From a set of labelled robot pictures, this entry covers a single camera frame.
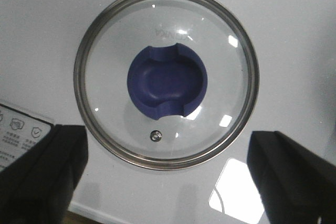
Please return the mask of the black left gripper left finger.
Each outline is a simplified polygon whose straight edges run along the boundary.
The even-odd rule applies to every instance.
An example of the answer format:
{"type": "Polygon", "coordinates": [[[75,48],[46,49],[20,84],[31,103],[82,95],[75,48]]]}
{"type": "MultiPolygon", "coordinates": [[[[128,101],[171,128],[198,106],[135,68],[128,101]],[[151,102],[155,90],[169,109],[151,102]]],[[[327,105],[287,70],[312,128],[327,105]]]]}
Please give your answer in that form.
{"type": "Polygon", "coordinates": [[[62,223],[87,162],[85,127],[52,127],[1,171],[1,223],[62,223]]]}

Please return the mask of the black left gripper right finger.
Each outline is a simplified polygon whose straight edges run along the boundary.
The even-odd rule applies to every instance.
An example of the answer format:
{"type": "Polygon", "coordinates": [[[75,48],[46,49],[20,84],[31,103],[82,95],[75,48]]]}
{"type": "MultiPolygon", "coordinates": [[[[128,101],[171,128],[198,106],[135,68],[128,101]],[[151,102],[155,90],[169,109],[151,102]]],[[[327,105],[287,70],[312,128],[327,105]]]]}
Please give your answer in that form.
{"type": "Polygon", "coordinates": [[[335,223],[335,166],[279,131],[253,131],[247,166],[270,223],[335,223]]]}

